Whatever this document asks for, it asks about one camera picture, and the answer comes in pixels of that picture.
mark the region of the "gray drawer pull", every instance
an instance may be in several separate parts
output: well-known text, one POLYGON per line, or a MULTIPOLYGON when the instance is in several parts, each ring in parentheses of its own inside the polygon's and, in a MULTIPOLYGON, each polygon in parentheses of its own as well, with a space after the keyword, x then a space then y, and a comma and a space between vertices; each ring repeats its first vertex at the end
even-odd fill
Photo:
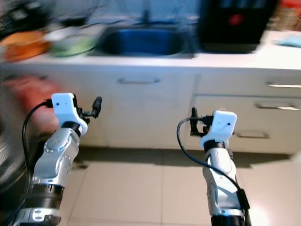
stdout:
POLYGON ((257 130, 246 130, 235 132, 235 135, 239 138, 253 138, 253 139, 270 139, 267 132, 257 130))
POLYGON ((160 79, 153 79, 149 81, 135 81, 135 80, 127 80, 125 78, 118 79, 118 83, 127 84, 127 85, 151 85, 159 82, 161 82, 160 79))
POLYGON ((268 83, 267 86, 277 87, 277 88, 301 88, 301 85, 276 84, 276 83, 268 83))
POLYGON ((255 106, 259 109, 272 109, 272 110, 300 110, 300 108, 293 105, 281 105, 281 106, 264 106, 263 104, 256 103, 255 106))

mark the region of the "white countertop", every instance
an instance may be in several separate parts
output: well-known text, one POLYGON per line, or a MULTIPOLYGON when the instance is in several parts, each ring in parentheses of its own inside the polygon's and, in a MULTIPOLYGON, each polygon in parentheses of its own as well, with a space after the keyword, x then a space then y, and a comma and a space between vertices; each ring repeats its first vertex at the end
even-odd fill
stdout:
MULTIPOLYGON (((87 28, 95 34, 104 29, 103 25, 87 28)), ((74 65, 74 66, 142 66, 166 68, 256 68, 301 70, 301 48, 284 47, 273 44, 275 40, 292 32, 266 31, 256 51, 249 54, 209 54, 196 53, 193 59, 124 57, 124 56, 87 56, 81 54, 66 58, 51 57, 45 53, 28 60, 4 65, 74 65)))

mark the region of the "blue sink basin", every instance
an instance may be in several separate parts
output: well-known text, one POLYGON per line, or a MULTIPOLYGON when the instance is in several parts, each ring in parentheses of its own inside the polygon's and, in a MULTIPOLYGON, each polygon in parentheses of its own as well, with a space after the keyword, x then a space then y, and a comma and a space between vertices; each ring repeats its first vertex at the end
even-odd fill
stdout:
POLYGON ((179 57, 187 52, 185 37, 175 28, 109 27, 90 55, 179 57))

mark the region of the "blue towel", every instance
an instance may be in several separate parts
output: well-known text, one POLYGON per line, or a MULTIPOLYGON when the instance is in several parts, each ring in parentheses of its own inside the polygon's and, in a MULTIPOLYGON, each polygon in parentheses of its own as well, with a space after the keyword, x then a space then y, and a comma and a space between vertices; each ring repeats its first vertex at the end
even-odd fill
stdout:
POLYGON ((291 46, 301 48, 301 35, 291 34, 277 42, 280 46, 291 46))

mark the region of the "faucet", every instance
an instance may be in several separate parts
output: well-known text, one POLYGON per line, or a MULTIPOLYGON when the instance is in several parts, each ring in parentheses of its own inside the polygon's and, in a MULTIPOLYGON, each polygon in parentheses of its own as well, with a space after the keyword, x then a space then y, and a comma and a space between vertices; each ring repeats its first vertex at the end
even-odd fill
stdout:
POLYGON ((143 2, 143 15, 142 15, 142 24, 146 27, 151 24, 150 22, 150 0, 144 0, 143 2))

